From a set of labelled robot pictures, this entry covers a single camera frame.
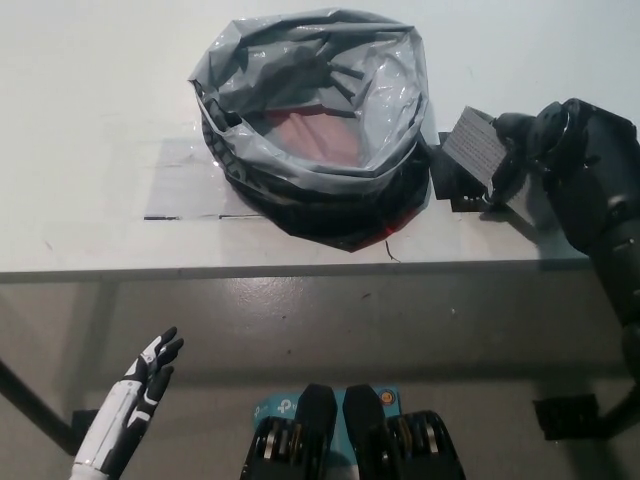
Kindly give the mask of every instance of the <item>plastic bag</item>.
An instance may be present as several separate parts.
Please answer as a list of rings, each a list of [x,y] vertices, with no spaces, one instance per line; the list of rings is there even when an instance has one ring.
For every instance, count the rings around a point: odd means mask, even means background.
[[[340,9],[237,20],[190,81],[227,180],[288,233],[355,250],[424,202],[427,78],[412,26]]]

